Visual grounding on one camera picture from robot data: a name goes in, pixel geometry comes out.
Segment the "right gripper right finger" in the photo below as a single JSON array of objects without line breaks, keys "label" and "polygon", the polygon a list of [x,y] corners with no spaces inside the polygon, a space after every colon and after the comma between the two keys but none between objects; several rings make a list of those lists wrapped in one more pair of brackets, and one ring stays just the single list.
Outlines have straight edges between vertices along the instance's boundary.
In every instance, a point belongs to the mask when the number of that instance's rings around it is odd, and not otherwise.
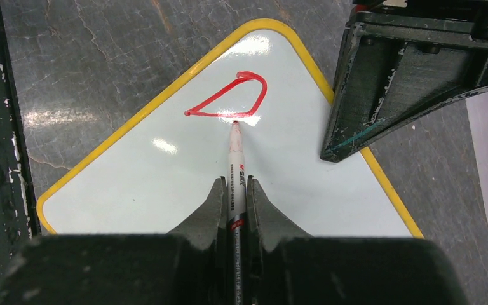
[{"label": "right gripper right finger", "polygon": [[250,233],[258,239],[261,248],[276,248],[283,240],[311,237],[271,203],[252,175],[247,178],[247,213]]}]

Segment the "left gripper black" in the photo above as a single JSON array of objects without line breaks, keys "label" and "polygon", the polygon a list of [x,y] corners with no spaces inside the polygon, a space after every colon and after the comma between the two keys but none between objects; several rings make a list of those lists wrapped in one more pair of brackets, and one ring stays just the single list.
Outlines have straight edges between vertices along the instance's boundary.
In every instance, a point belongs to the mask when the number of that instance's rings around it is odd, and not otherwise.
[{"label": "left gripper black", "polygon": [[488,1],[352,3],[360,12],[342,37],[322,160],[338,163],[422,116],[488,92],[488,34],[477,36],[470,23],[488,28]]}]

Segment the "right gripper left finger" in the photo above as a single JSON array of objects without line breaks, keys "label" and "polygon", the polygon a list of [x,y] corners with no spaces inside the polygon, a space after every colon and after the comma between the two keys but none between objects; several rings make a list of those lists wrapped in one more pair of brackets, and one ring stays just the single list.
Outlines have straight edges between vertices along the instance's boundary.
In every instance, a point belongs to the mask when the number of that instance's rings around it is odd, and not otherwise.
[{"label": "right gripper left finger", "polygon": [[215,242],[219,230],[225,228],[226,205],[226,180],[218,177],[205,201],[168,234],[183,237],[188,242]]}]

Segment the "red whiteboard marker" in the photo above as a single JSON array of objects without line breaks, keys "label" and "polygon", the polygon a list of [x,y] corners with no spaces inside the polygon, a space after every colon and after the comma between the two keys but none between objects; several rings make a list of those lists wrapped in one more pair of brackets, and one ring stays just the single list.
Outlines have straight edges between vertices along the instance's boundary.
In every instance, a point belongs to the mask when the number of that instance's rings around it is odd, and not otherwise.
[{"label": "red whiteboard marker", "polygon": [[245,159],[240,124],[233,121],[229,134],[229,182],[227,228],[231,254],[232,304],[244,304],[243,230],[247,212]]}]

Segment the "yellow framed whiteboard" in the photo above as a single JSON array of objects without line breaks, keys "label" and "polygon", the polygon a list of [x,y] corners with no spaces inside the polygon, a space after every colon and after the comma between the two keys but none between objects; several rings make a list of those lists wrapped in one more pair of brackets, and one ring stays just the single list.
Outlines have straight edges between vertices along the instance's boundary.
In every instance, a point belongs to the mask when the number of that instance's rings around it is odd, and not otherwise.
[{"label": "yellow framed whiteboard", "polygon": [[245,172],[317,236],[422,235],[370,149],[320,159],[334,93],[299,36],[273,19],[237,28],[42,194],[51,233],[165,233],[228,176],[240,122]]}]

